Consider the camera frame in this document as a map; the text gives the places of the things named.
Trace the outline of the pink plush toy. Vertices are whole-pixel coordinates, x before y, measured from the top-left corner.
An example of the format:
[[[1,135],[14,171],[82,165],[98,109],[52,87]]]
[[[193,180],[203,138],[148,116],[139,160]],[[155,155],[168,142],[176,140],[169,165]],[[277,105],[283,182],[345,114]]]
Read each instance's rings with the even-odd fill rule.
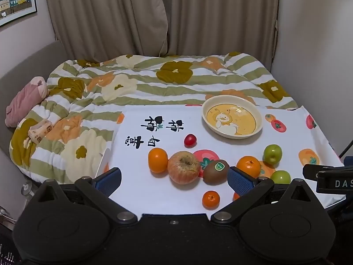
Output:
[[[19,122],[40,104],[48,94],[47,83],[43,77],[34,77],[19,91],[6,108],[5,125],[17,127]]]

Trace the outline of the small mandarin front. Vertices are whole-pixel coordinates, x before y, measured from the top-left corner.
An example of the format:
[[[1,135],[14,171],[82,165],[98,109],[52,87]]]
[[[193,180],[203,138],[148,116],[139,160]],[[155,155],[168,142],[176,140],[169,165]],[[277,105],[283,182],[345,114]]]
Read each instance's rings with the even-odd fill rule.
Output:
[[[207,191],[202,197],[202,205],[207,209],[215,209],[220,204],[220,195],[216,191]]]

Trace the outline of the small patterned pouch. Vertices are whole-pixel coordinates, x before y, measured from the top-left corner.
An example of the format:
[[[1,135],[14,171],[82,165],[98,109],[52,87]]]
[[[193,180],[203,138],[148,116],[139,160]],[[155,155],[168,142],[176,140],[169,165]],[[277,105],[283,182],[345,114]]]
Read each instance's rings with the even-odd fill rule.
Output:
[[[46,119],[42,120],[38,124],[31,126],[28,131],[28,136],[31,141],[35,144],[39,144],[41,140],[53,129],[51,121]]]

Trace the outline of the beige curtain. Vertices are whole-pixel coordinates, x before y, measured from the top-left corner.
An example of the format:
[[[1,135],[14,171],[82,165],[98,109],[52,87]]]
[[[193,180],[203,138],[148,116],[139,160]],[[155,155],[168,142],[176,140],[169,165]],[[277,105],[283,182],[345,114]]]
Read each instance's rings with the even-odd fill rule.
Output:
[[[47,0],[70,59],[225,55],[272,65],[279,0]]]

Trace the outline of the red cherry tomato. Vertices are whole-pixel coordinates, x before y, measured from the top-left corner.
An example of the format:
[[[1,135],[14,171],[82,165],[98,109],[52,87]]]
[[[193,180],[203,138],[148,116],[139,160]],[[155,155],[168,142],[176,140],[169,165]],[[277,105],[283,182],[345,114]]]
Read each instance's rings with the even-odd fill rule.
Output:
[[[197,137],[193,134],[188,134],[184,138],[184,146],[187,148],[192,148],[197,144]]]

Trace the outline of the cream duck plate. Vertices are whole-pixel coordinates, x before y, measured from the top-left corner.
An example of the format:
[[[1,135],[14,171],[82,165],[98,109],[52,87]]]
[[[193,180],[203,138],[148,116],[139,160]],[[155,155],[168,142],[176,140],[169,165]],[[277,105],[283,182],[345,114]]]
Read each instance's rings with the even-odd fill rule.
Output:
[[[202,105],[202,118],[213,132],[228,139],[247,139],[263,128],[258,108],[250,101],[232,95],[207,99]]]

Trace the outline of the red yellow apple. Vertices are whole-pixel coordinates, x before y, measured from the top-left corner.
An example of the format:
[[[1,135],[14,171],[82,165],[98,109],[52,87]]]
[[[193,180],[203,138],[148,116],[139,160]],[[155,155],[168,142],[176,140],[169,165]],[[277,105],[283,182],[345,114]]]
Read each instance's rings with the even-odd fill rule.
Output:
[[[178,151],[170,157],[167,172],[173,182],[187,185],[199,177],[200,162],[194,154],[188,151]]]

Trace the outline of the white fruit print cloth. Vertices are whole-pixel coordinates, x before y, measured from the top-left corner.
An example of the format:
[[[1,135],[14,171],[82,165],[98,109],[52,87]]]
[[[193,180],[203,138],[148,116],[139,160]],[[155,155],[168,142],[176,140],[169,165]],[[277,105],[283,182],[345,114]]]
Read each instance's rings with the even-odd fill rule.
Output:
[[[282,159],[277,165],[263,165],[261,174],[264,176],[271,176],[275,170],[285,170],[291,178],[300,178],[305,164],[342,164],[305,108],[257,108],[263,118],[261,132],[247,139],[228,139],[206,125],[201,106],[124,106],[114,132],[109,160],[110,167],[121,170],[122,183],[111,194],[111,199],[136,215],[211,215],[212,211],[202,205],[202,196],[209,190],[220,195],[221,206],[232,201],[233,190],[226,182],[209,185],[198,177],[190,184],[180,185],[167,173],[154,174],[148,166],[148,153],[153,148],[161,148],[168,155],[187,150],[197,157],[201,167],[206,167],[213,160],[225,160],[234,166],[246,155],[263,161],[265,148],[279,145]],[[197,144],[192,148],[184,146],[188,134],[197,137]]]

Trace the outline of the large orange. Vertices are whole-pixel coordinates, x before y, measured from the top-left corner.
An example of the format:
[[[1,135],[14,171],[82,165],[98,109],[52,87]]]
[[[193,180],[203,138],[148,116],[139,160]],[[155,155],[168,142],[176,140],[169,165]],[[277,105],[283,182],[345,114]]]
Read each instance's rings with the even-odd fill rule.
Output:
[[[252,176],[252,178],[258,178],[261,172],[260,162],[255,157],[249,155],[240,158],[236,167],[249,176]]]

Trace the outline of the green apple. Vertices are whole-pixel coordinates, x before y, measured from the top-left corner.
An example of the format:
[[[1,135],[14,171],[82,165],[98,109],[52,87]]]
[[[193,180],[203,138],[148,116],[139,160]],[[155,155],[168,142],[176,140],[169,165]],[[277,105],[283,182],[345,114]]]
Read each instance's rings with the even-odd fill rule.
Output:
[[[291,176],[285,170],[276,170],[270,178],[275,184],[290,184],[291,182]]]
[[[263,161],[269,165],[277,165],[282,159],[282,149],[279,145],[268,145],[263,153]]]

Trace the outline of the small red tomato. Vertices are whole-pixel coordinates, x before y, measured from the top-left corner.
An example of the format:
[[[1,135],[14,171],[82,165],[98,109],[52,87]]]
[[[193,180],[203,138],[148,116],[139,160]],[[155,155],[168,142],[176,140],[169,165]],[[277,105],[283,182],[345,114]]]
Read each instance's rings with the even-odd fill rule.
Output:
[[[238,195],[238,193],[234,193],[233,194],[233,201],[237,200],[238,198],[240,198],[240,195]]]

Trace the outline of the brown kiwi with sticker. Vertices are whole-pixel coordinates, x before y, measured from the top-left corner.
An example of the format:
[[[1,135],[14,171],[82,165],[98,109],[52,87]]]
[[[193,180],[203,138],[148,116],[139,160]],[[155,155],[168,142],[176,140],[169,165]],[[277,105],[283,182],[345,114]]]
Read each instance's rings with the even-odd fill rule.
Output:
[[[203,181],[209,185],[218,185],[227,181],[227,174],[230,169],[225,160],[211,161],[203,171]]]

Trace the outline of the floral striped quilt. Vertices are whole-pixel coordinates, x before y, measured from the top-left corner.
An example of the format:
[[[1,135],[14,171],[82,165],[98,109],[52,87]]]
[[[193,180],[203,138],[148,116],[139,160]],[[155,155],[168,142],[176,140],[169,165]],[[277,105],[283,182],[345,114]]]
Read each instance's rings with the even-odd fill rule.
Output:
[[[68,184],[95,176],[126,105],[200,105],[216,95],[233,95],[270,109],[297,107],[261,62],[236,51],[65,61],[47,84],[47,97],[19,122],[9,143],[13,163],[36,182]],[[28,131],[44,119],[53,129],[35,144]]]

